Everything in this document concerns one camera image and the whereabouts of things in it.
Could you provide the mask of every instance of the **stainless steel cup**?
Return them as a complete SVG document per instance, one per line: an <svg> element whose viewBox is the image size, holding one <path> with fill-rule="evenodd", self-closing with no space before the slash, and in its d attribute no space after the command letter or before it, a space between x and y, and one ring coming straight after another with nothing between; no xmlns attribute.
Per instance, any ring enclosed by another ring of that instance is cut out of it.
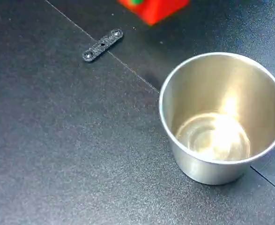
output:
<svg viewBox="0 0 275 225"><path fill-rule="evenodd" d="M184 61L162 86L159 112L178 166L200 183L233 181L275 146L275 78L245 56Z"/></svg>

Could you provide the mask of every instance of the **red object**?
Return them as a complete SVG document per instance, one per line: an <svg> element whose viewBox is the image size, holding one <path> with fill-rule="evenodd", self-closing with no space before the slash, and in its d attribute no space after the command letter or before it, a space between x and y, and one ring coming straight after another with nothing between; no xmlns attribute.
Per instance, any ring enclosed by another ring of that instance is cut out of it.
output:
<svg viewBox="0 0 275 225"><path fill-rule="evenodd" d="M134 5L131 0L118 1L149 25L166 18L189 2L189 0L144 0L143 3Z"/></svg>

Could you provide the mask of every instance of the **gray table surface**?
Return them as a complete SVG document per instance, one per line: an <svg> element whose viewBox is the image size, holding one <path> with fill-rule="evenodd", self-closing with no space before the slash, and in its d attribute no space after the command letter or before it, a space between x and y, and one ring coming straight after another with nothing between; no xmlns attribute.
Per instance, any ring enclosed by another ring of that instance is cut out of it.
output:
<svg viewBox="0 0 275 225"><path fill-rule="evenodd" d="M253 169L186 177L158 92L109 53L84 63L93 43L46 2L0 4L0 225L275 224L275 187Z"/></svg>
<svg viewBox="0 0 275 225"><path fill-rule="evenodd" d="M248 56L275 76L275 0L191 0L153 27L116 0L49 1L94 39L121 28L111 52L158 90L180 62L207 52ZM253 167L275 185L275 151Z"/></svg>

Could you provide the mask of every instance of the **black bracket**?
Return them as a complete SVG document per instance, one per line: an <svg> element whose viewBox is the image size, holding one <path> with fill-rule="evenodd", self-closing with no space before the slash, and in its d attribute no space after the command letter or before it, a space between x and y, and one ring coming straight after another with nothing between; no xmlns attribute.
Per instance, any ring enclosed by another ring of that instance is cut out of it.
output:
<svg viewBox="0 0 275 225"><path fill-rule="evenodd" d="M84 61L92 62L96 57L104 53L109 47L120 40L123 35L124 33L121 29L110 31L108 35L102 37L96 44L82 54Z"/></svg>

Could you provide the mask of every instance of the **screw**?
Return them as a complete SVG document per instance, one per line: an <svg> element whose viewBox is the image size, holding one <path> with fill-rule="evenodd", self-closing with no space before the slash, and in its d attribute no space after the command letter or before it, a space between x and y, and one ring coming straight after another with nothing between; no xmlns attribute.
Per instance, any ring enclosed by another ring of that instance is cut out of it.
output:
<svg viewBox="0 0 275 225"><path fill-rule="evenodd" d="M92 52L85 53L86 58L90 59L92 57Z"/></svg>
<svg viewBox="0 0 275 225"><path fill-rule="evenodd" d="M113 33L114 36L118 36L119 35L119 31L118 30L115 30L114 33Z"/></svg>

